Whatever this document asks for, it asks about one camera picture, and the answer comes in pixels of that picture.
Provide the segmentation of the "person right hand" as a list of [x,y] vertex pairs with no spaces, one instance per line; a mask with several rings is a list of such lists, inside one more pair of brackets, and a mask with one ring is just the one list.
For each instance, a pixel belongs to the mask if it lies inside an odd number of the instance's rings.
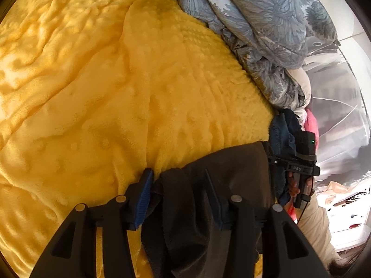
[[[289,194],[291,195],[291,198],[295,198],[301,191],[298,187],[298,183],[294,178],[294,173],[289,172],[288,173],[288,189],[289,189]],[[312,186],[313,186],[313,177],[308,178],[306,180],[306,187],[304,188],[305,190],[305,195],[310,195],[312,191]]]

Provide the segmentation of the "cream sleeve right forearm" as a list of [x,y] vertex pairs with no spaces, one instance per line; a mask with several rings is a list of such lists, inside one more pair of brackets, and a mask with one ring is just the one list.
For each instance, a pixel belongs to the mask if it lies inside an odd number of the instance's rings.
[[316,194],[311,195],[311,200],[306,204],[306,208],[295,208],[294,211],[298,219],[299,229],[307,238],[323,265],[328,268],[331,262],[341,260],[342,258],[331,244],[327,212],[318,205]]

